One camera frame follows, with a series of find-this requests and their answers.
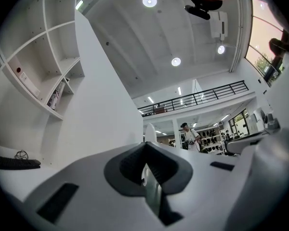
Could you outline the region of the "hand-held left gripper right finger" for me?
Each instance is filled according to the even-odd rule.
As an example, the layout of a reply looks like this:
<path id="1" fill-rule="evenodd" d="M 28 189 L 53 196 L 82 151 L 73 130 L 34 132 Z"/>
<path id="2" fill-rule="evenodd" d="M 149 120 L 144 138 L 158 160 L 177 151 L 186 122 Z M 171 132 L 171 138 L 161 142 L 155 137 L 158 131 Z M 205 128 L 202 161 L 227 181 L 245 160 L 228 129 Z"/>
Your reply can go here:
<path id="1" fill-rule="evenodd" d="M 160 211 L 166 218 L 147 221 L 145 231 L 231 231 L 233 212 L 247 180 L 247 151 L 239 157 L 202 154 L 146 142 L 175 166 L 161 184 Z"/>

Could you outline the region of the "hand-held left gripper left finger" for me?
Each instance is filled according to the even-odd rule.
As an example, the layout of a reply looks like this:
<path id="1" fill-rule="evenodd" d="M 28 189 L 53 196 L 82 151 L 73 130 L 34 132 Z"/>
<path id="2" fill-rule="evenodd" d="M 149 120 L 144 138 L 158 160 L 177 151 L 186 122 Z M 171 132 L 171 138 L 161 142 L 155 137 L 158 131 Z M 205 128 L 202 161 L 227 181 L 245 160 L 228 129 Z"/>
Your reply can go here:
<path id="1" fill-rule="evenodd" d="M 126 197 L 106 181 L 107 162 L 136 144 L 81 158 L 58 171 L 32 191 L 24 202 L 13 198 L 13 205 L 33 228 L 39 231 L 160 231 L 163 223 L 144 197 Z M 75 194 L 51 223 L 39 209 L 65 183 L 78 186 Z"/>

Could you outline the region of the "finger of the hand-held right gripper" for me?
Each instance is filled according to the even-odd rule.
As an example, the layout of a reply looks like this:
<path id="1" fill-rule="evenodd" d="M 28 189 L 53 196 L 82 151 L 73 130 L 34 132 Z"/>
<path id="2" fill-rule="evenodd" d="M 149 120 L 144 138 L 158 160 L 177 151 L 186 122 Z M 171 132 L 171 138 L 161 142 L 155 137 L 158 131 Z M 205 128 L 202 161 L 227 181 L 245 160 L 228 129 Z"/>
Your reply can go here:
<path id="1" fill-rule="evenodd" d="M 289 129 L 262 139 L 225 231 L 289 229 Z"/>

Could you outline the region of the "white desk with drawers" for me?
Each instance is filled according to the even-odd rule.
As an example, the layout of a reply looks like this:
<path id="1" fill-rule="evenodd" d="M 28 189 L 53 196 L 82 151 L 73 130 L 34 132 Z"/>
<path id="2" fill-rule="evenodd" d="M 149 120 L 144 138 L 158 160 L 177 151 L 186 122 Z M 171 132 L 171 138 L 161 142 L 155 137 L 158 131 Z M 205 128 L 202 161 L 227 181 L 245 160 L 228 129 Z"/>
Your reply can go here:
<path id="1" fill-rule="evenodd" d="M 37 159 L 41 162 L 38 169 L 29 170 L 3 170 L 0 169 L 0 186 L 7 193 L 24 201 L 30 193 L 47 179 L 65 168 L 70 162 L 67 160 L 48 159 L 37 147 L 16 145 L 7 147 L 0 145 L 0 156 L 14 158 L 16 153 L 24 150 L 29 159 Z"/>

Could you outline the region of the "display shelves with dark items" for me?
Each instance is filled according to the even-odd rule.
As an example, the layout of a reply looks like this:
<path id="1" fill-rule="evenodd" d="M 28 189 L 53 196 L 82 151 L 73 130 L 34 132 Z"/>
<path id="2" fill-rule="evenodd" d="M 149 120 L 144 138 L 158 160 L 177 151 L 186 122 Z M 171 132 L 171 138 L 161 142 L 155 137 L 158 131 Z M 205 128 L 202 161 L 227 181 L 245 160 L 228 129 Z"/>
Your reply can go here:
<path id="1" fill-rule="evenodd" d="M 225 145 L 218 127 L 201 130 L 198 132 L 201 138 L 200 148 L 208 154 L 224 154 Z"/>

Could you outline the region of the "dark framed window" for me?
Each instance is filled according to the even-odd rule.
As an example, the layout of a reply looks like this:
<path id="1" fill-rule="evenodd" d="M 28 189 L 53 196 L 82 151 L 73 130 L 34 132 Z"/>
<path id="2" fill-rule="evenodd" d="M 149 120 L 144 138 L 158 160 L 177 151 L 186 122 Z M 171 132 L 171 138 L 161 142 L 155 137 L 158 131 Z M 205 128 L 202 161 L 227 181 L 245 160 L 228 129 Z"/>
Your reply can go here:
<path id="1" fill-rule="evenodd" d="M 229 120 L 230 130 L 235 136 L 244 137 L 250 134 L 247 118 L 249 117 L 247 109 L 244 109 L 234 118 Z"/>

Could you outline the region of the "white rounded panel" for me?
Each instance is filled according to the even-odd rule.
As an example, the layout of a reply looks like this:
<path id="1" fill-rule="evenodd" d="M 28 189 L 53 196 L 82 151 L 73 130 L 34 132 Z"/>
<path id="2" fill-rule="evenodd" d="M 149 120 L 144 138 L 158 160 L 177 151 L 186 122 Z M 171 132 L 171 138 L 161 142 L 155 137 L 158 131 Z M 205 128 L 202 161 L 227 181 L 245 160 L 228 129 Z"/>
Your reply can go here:
<path id="1" fill-rule="evenodd" d="M 147 124 L 144 136 L 145 142 L 157 142 L 156 130 L 151 123 Z"/>

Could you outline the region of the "black keyboard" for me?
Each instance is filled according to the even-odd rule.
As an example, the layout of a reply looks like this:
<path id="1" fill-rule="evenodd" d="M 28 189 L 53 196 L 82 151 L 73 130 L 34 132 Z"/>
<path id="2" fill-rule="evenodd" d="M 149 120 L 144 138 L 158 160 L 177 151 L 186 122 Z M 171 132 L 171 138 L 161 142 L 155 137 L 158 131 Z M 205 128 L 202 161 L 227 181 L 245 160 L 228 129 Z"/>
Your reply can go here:
<path id="1" fill-rule="evenodd" d="M 0 169 L 2 170 L 29 170 L 40 168 L 35 160 L 15 159 L 0 156 Z"/>

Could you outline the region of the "black mezzanine railing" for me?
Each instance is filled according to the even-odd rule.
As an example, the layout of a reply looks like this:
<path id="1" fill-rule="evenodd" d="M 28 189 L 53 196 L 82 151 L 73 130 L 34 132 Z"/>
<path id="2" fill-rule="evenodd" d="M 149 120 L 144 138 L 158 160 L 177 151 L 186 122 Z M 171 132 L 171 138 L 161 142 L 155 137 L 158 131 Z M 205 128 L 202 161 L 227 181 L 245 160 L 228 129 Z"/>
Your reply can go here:
<path id="1" fill-rule="evenodd" d="M 138 108 L 142 117 L 159 115 L 167 112 L 177 111 L 201 104 L 219 101 L 223 98 L 231 97 L 249 91 L 245 81 L 238 81 L 228 85 L 188 94 L 182 97 L 169 99 L 159 103 Z"/>

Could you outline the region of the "row of upright booklets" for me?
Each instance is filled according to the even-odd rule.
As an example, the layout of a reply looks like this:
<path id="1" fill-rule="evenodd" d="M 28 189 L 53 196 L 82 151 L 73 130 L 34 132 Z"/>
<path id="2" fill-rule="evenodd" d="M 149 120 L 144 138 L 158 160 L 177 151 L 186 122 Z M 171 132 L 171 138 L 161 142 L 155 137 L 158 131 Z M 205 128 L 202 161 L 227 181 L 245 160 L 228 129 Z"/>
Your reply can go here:
<path id="1" fill-rule="evenodd" d="M 56 87 L 56 89 L 54 90 L 54 92 L 52 93 L 51 97 L 49 98 L 48 102 L 47 102 L 47 105 L 55 110 L 56 109 L 56 106 L 62 96 L 62 93 L 63 93 L 63 90 L 64 90 L 64 87 L 65 87 L 65 82 L 61 81 L 58 86 Z"/>

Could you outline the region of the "large window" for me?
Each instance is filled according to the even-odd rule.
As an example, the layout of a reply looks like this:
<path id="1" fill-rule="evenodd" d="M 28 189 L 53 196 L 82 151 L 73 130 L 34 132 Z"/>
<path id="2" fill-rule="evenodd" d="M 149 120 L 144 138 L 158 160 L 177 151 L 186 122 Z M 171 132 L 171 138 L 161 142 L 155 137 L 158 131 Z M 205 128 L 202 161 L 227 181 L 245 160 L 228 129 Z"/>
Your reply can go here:
<path id="1" fill-rule="evenodd" d="M 251 6 L 251 34 L 246 59 L 271 85 L 285 68 L 282 58 L 277 57 L 270 49 L 269 41 L 276 38 L 289 43 L 289 33 L 274 18 L 268 3 L 262 0 L 251 0 Z"/>

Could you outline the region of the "white air conditioner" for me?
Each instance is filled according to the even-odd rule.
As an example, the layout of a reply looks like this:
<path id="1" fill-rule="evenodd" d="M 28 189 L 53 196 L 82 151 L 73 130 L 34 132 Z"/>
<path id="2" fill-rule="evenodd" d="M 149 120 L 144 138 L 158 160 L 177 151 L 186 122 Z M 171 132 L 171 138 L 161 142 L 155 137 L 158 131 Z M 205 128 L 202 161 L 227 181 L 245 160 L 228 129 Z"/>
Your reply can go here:
<path id="1" fill-rule="evenodd" d="M 223 41 L 228 37 L 228 17 L 226 12 L 213 11 L 210 15 L 210 32 L 212 38 L 218 38 Z"/>

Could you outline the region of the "white shelf unit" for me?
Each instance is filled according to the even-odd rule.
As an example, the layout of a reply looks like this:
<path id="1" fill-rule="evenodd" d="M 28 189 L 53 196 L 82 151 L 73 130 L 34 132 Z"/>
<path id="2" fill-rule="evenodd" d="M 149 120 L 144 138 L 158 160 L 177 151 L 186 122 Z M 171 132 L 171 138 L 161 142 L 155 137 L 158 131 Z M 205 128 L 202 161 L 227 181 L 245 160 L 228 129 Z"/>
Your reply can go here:
<path id="1" fill-rule="evenodd" d="M 19 0 L 0 29 L 0 68 L 8 80 L 34 105 L 62 120 L 84 72 L 76 37 L 76 0 Z M 36 98 L 9 66 L 17 57 L 40 90 Z M 56 106 L 47 102 L 63 81 Z"/>

